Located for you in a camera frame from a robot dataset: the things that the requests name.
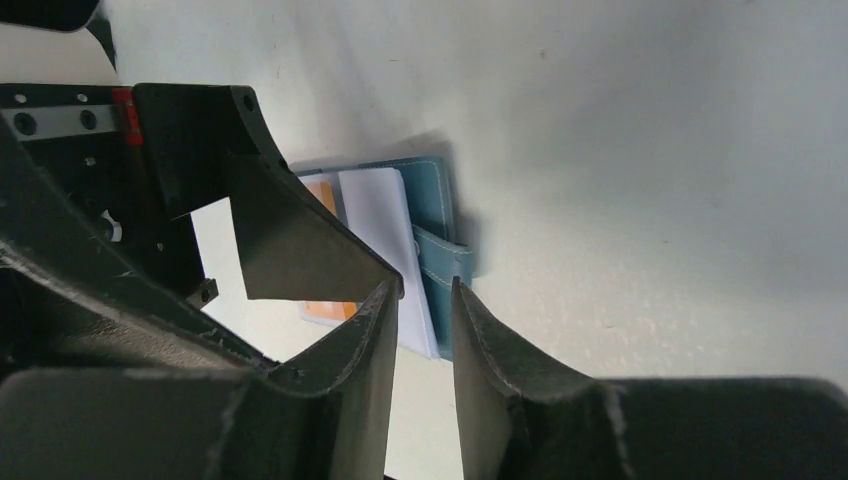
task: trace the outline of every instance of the wallet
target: wallet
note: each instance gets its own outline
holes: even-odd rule
[[[313,169],[296,172],[296,175],[367,168],[394,168],[403,178],[439,355],[452,360],[451,284],[454,277],[459,277],[462,283],[471,285],[474,255],[470,247],[455,243],[453,199],[445,161],[435,156],[404,158],[349,168]]]

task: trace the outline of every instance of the red clip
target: red clip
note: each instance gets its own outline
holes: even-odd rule
[[[144,138],[141,136],[141,125],[138,123],[138,112],[132,100],[132,89],[113,88],[112,99],[121,107],[121,111],[124,112],[127,127],[125,132],[127,145],[137,147],[144,143]]]

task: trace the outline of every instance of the white stitching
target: white stitching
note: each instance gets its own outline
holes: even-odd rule
[[[436,165],[436,162],[434,162],[432,160],[415,160],[413,162],[394,163],[394,164],[393,163],[387,163],[387,164],[379,165],[379,166],[376,166],[376,165],[375,166],[369,166],[367,168],[374,169],[374,168],[387,168],[387,167],[390,167],[390,168],[406,167],[406,166],[409,166],[409,165],[420,165],[422,163],[429,163],[430,165],[433,166],[433,170],[436,171],[436,182],[438,182],[438,186],[439,186],[439,203],[442,206],[442,230],[444,230],[445,239],[447,240],[447,238],[449,236],[448,235],[448,220],[447,220],[447,212],[445,210],[445,199],[444,199],[444,195],[442,195],[442,176],[439,174],[439,167]]]
[[[433,245],[435,245],[435,246],[437,246],[437,247],[439,247],[439,248],[441,248],[441,249],[443,249],[443,250],[447,250],[447,251],[449,251],[449,252],[451,252],[451,253],[455,253],[455,254],[457,254],[457,255],[471,255],[471,252],[461,252],[461,251],[459,251],[459,250],[454,250],[454,249],[452,249],[452,248],[450,248],[450,247],[446,247],[446,246],[442,245],[441,243],[439,243],[439,242],[437,242],[437,241],[433,240],[432,238],[427,237],[427,236],[426,236],[426,235],[424,235],[424,234],[420,234],[420,233],[419,233],[417,236],[418,236],[418,237],[420,237],[420,238],[421,238],[421,240],[426,240],[426,241],[428,241],[428,242],[432,243]]]
[[[429,268],[422,266],[422,267],[421,267],[421,270],[424,270],[425,272],[427,272],[427,274],[428,274],[428,275],[430,275],[430,278],[432,278],[433,280],[435,280],[435,281],[437,281],[437,282],[441,283],[442,285],[444,285],[444,286],[446,286],[446,287],[450,287],[450,286],[451,286],[451,284],[449,284],[446,280],[443,280],[443,279],[442,279],[442,277],[440,277],[440,276],[436,275],[436,273],[435,273],[435,272],[433,272],[432,270],[430,270]]]

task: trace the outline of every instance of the blue leather wallet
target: blue leather wallet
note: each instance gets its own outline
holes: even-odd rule
[[[424,292],[439,344],[439,355],[453,359],[451,343],[451,283],[459,277],[471,285],[474,255],[471,248],[454,243],[453,199],[447,166],[441,157],[416,157],[334,168],[296,172],[298,176],[366,168],[394,168],[406,190],[412,233],[418,246]]]

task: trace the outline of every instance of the bolt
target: bolt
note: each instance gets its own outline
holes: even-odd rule
[[[94,130],[97,128],[97,116],[91,110],[83,110],[80,112],[80,123],[86,130]]]
[[[32,118],[32,115],[23,112],[15,115],[14,123],[15,128],[26,136],[34,134],[35,129],[38,126],[35,119]]]

